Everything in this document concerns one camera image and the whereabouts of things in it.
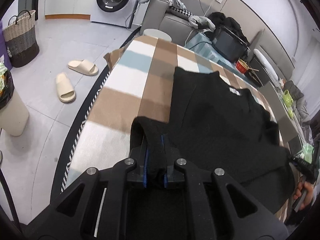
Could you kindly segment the person's right hand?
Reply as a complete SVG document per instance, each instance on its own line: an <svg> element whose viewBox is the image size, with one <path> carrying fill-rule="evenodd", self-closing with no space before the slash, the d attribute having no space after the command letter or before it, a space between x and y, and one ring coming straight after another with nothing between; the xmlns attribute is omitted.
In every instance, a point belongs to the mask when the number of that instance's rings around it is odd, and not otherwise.
<svg viewBox="0 0 320 240"><path fill-rule="evenodd" d="M300 204L298 206L298 211L303 210L307 207L313 200L313 185L307 181L300 181L297 184L295 193L293 195L293 200L300 198Z"/></svg>

